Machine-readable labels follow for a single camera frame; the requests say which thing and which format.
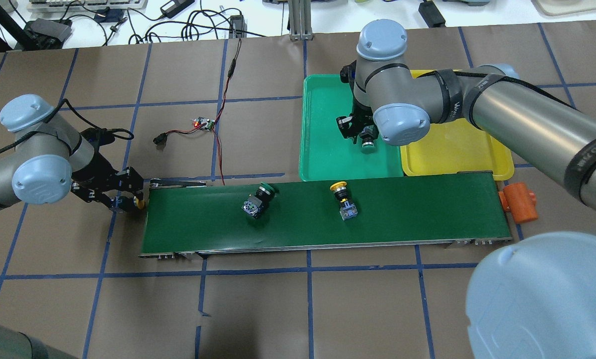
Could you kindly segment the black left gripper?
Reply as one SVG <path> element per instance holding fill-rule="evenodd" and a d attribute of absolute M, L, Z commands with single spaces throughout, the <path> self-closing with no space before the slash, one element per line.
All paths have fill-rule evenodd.
<path fill-rule="evenodd" d="M 86 203 L 97 202 L 118 212 L 118 200 L 105 192 L 119 190 L 130 193 L 143 191 L 144 178 L 133 168 L 117 171 L 103 155 L 93 155 L 88 165 L 72 174 L 71 193 Z"/>

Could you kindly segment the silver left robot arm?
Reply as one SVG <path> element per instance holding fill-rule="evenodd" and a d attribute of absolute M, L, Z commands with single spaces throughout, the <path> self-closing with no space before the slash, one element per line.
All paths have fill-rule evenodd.
<path fill-rule="evenodd" d="M 144 180 L 132 167 L 116 170 L 100 148 L 116 139 L 134 138 L 127 129 L 93 123 L 78 131 L 59 113 L 69 100 L 53 106 L 38 95 L 21 95 L 0 112 L 0 123 L 15 136 L 0 149 L 0 210 L 24 202 L 55 203 L 68 193 L 99 202 L 111 211 L 145 208 Z"/>

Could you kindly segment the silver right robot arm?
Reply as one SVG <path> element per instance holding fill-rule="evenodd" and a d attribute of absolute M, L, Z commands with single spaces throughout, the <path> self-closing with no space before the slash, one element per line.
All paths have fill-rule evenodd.
<path fill-rule="evenodd" d="M 596 211 L 596 120 L 532 84 L 508 64 L 435 70 L 414 78 L 408 36 L 390 19 L 360 32 L 340 79 L 352 112 L 343 137 L 373 126 L 391 146 L 432 124 L 465 118 Z M 596 359 L 596 236 L 547 232 L 487 255 L 467 285 L 467 336 L 476 359 Z"/>

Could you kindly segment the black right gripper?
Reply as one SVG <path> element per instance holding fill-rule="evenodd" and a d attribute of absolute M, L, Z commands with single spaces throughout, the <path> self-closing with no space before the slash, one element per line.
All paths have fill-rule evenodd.
<path fill-rule="evenodd" d="M 337 117 L 336 124 L 343 138 L 351 139 L 353 143 L 364 132 L 370 132 L 376 139 L 378 138 L 378 129 L 373 120 L 372 109 L 361 104 L 354 96 L 352 111 L 348 116 Z"/>

